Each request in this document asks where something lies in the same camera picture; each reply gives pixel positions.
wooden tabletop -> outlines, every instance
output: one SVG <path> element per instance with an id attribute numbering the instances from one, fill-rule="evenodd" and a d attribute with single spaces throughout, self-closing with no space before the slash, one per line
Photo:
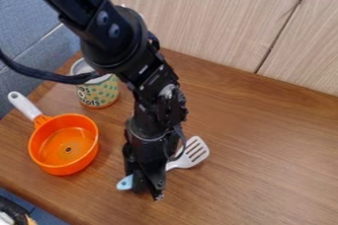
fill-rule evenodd
<path id="1" fill-rule="evenodd" d="M 104 110 L 80 106 L 73 86 L 45 82 L 33 91 L 46 114 L 94 119 L 99 154 L 76 175 L 44 173 L 27 151 L 33 125 L 13 110 L 0 121 L 0 186 L 72 224 L 338 223 L 337 98 L 162 52 L 188 99 L 187 136 L 201 136 L 211 149 L 198 167 L 168 173 L 164 201 L 116 190 L 133 103 L 125 86 Z"/>

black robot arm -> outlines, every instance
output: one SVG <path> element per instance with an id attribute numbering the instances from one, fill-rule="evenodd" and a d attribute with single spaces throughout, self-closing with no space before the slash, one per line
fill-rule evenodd
<path id="1" fill-rule="evenodd" d="M 182 136 L 188 113 L 178 77 L 158 51 L 154 35 L 132 9 L 110 0 L 45 0 L 59 20 L 81 39 L 88 64 L 101 74 L 115 73 L 135 98 L 124 147 L 132 190 L 149 189 L 154 199 L 165 190 L 165 165 Z"/>

orange pan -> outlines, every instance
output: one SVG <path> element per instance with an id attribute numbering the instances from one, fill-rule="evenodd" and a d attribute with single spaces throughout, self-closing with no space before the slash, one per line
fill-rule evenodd
<path id="1" fill-rule="evenodd" d="M 89 117 L 76 113 L 46 116 L 25 96 L 11 92 L 8 100 L 35 123 L 29 153 L 45 172 L 70 175 L 87 167 L 98 153 L 99 130 Z"/>

floor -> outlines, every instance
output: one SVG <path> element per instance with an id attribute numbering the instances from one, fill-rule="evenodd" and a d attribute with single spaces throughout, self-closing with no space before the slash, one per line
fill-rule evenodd
<path id="1" fill-rule="evenodd" d="M 34 206 L 33 204 L 17 197 L 16 195 L 8 192 L 7 190 L 0 188 L 0 195 L 4 196 L 13 202 L 21 205 L 30 212 L 30 215 L 33 219 L 37 221 L 39 225 L 67 225 L 68 223 L 56 218 L 55 216 L 43 211 L 42 209 Z"/>

wooden panel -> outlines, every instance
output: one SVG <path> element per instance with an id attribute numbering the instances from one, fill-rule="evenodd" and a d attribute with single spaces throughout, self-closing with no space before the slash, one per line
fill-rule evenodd
<path id="1" fill-rule="evenodd" d="M 253 71 L 297 0 L 113 0 L 145 17 L 162 45 Z"/>
<path id="2" fill-rule="evenodd" d="M 338 0 L 303 0 L 260 74 L 338 95 Z"/>

